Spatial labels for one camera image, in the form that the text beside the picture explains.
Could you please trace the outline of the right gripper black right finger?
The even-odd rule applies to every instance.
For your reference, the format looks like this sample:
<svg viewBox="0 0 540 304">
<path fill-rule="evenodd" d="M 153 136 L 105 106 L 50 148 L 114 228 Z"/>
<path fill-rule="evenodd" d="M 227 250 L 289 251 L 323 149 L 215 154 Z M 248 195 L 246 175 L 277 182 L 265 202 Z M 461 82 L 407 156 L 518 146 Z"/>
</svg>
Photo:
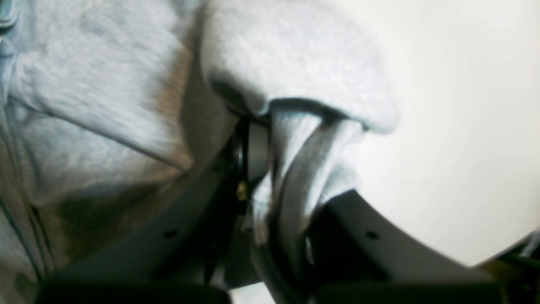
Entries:
<svg viewBox="0 0 540 304">
<path fill-rule="evenodd" d="M 421 244 L 354 190 L 332 198 L 308 229 L 310 304 L 503 304 L 498 284 Z"/>
</svg>

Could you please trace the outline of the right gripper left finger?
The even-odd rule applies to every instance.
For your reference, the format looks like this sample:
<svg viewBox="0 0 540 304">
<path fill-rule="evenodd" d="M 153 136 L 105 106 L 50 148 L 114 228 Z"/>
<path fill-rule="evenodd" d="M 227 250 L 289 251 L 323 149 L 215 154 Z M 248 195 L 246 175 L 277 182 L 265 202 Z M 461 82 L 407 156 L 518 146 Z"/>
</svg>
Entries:
<svg viewBox="0 0 540 304">
<path fill-rule="evenodd" d="M 242 119 L 207 168 L 150 223 L 47 279 L 37 304 L 231 304 L 231 240 L 264 175 L 268 128 Z"/>
</svg>

